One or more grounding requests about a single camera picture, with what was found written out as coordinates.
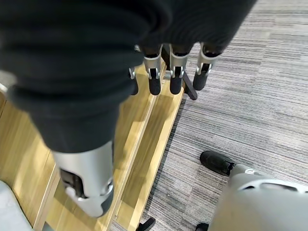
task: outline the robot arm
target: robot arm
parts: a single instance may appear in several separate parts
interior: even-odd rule
[[[112,201],[118,109],[136,88],[129,68],[144,61],[150,91],[159,94],[161,44],[169,43],[170,90],[177,94],[188,53],[201,42],[200,90],[254,2],[0,2],[0,69],[17,77],[8,97],[29,113],[66,193],[89,216],[104,215]]]

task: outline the gray carpet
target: gray carpet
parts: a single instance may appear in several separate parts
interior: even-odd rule
[[[141,219],[154,217],[153,231],[210,221],[227,178],[200,165],[204,150],[308,184],[307,0],[260,0],[198,100],[185,96]]]

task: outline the robotic finger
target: robotic finger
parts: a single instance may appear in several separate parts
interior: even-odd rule
[[[132,92],[131,95],[137,95],[138,91],[139,91],[139,87],[138,87],[138,82],[137,82],[137,78],[136,78],[136,73],[135,73],[135,68],[134,67],[130,67],[128,69],[128,77],[134,81],[134,91]]]
[[[144,66],[149,76],[149,90],[152,95],[160,93],[161,53],[162,45],[155,47],[139,46],[144,54]]]
[[[196,73],[193,78],[193,88],[202,90],[205,87],[208,74],[210,74],[215,60],[220,56],[220,52],[215,48],[201,43],[199,51]]]

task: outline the wooden step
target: wooden step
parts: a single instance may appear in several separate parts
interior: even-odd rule
[[[162,76],[164,76],[166,70],[164,64],[162,70]],[[66,196],[62,184],[59,183],[46,220],[54,231],[106,231],[118,212],[124,187],[158,97],[149,93],[148,77],[144,66],[136,68],[135,71],[139,93],[131,96],[121,105],[115,132],[115,192],[108,213],[99,219],[88,217]]]
[[[0,93],[0,180],[11,187],[35,230],[44,225],[45,205],[53,198],[57,173],[52,154],[28,115]]]
[[[183,96],[183,89],[178,95],[171,94],[169,84],[164,82],[154,104],[121,198],[116,221],[128,231],[139,225]]]

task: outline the light wood plank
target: light wood plank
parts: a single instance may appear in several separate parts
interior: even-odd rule
[[[119,210],[120,199],[134,162],[141,138],[150,117],[156,96],[149,93],[148,77],[144,66],[136,68],[139,93],[129,97],[120,107],[115,132],[114,199],[108,213],[99,219],[88,217],[68,198],[58,185],[47,223],[55,231],[105,231]]]
[[[54,172],[54,160],[28,115],[6,102],[2,94],[0,105],[0,180],[11,187],[34,226],[45,219],[43,201],[49,197],[46,188]]]
[[[128,231],[139,225],[183,96],[183,88],[171,94],[169,83],[165,81],[155,102],[122,195],[116,221]]]
[[[48,159],[49,161],[54,162],[52,155],[49,155]],[[56,165],[54,165],[54,169],[51,173],[49,182],[47,184],[44,197],[41,201],[37,219],[35,220],[34,225],[33,225],[33,228],[35,231],[41,231],[44,227],[49,209],[52,205],[53,196],[55,194],[59,180],[60,180],[60,172],[58,168],[56,167]]]

